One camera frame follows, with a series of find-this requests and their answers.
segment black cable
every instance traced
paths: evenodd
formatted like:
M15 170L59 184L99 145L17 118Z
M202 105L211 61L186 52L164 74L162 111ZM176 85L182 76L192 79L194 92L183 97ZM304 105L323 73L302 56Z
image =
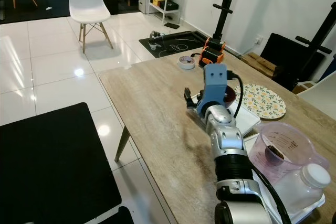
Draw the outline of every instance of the black cable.
M252 167L252 170L254 170L255 173L258 175L258 177L260 178L260 180L262 181L262 183L264 183L264 185L267 187L267 189L271 193L271 195L272 195L275 203L277 204L277 209L278 209L278 212L279 212L279 214L281 216L282 224L291 224L292 222L290 221L290 218L288 216L287 210L285 209L285 206L283 205L283 203L282 203L279 195L277 194L277 192L272 187L271 183L258 170L258 168L255 167L252 163L251 163L251 167Z
M240 86L240 97L239 97L239 102L238 102L238 106L237 106L237 109L236 109L236 112L234 114L234 118L236 118L238 112L239 112L239 109L240 109L240 106L242 105L242 101L243 101L243 91L244 91L244 86L243 86L243 81L241 80L241 78L239 77L239 75L235 74L234 73L234 77L238 79L239 81L239 86Z

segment black stand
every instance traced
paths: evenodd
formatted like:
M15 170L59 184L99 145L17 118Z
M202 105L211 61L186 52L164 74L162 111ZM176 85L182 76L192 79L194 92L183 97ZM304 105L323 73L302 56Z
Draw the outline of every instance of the black stand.
M223 0L221 6L217 5L217 4L213 4L213 7L216 7L218 9L222 10L221 16L219 17L219 20L218 20L216 31L212 36L214 39L219 39L220 40L222 38L222 31L223 31L223 27L224 27L224 24L225 24L227 14L232 13L232 10L229 9L230 5L231 5L231 2L232 2L232 0Z
M331 10L324 22L322 23L320 29L317 31L315 34L314 38L312 41L309 41L307 39L304 39L300 36L297 36L295 39L305 43L308 45L307 48L307 60L305 64L302 66L300 71L298 71L299 74L303 73L306 66L309 64L310 60L312 59L313 55L317 52L317 50L320 50L321 52L325 52L326 54L330 54L332 51L326 47L322 47L321 44L324 42L326 39L327 35L330 33L331 29L334 27L336 24L336 2L334 2L331 5Z

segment round placemat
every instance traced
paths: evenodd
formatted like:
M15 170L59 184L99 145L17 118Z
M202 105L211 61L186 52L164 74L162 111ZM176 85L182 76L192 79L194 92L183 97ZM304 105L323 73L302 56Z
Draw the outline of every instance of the round placemat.
M237 94L236 101L238 102L240 88L237 86L234 89ZM264 119L277 119L286 113L285 102L280 96L266 87L255 84L244 85L243 102L241 104Z

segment black floor mat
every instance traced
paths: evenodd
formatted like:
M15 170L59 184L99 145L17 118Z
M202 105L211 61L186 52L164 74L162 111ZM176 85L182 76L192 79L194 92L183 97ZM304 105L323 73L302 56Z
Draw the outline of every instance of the black floor mat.
M200 42L193 35L178 37L176 39L157 41L156 43L160 46L156 47L154 50L151 49L148 41L149 39L139 39L139 42L156 58L177 54L179 52L184 52L204 46L204 42Z
M121 203L86 103L0 127L0 223L83 224Z
M132 216L127 207L119 207L119 211L110 218L100 222L99 224L134 224Z
M5 20L0 20L0 24L70 16L69 0L35 1L37 7L32 0L16 0L16 8L14 9L13 0L4 0ZM132 5L128 6L127 1L118 1L118 14L138 12L138 3L135 1L131 3Z

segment measuring cup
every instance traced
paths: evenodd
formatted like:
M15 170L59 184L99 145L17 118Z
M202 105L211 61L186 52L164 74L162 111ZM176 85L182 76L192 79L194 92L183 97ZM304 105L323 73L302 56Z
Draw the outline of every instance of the measuring cup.
M328 160L315 151L310 140L284 123L268 123L262 128L249 159L272 184L289 171L309 163L329 168Z

